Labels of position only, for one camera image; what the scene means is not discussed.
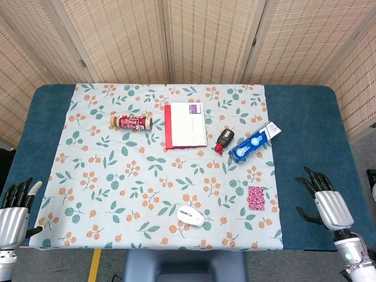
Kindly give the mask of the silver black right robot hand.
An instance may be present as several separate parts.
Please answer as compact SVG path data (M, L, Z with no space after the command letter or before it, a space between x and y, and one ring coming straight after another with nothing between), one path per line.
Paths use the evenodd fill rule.
M300 206L296 207L298 214L305 221L323 225L333 232L350 229L354 224L354 219L340 192L333 188L331 181L323 173L315 172L307 166L303 169L309 179L297 177L296 181L308 190L314 200L318 215L309 215Z

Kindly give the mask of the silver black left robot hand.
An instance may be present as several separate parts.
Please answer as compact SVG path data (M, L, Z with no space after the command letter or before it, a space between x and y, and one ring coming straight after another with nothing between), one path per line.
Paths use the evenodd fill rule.
M1 202L1 250L15 250L25 239L40 233L44 225L28 229L29 216L35 196L42 186L38 181L30 186L33 178L8 187Z

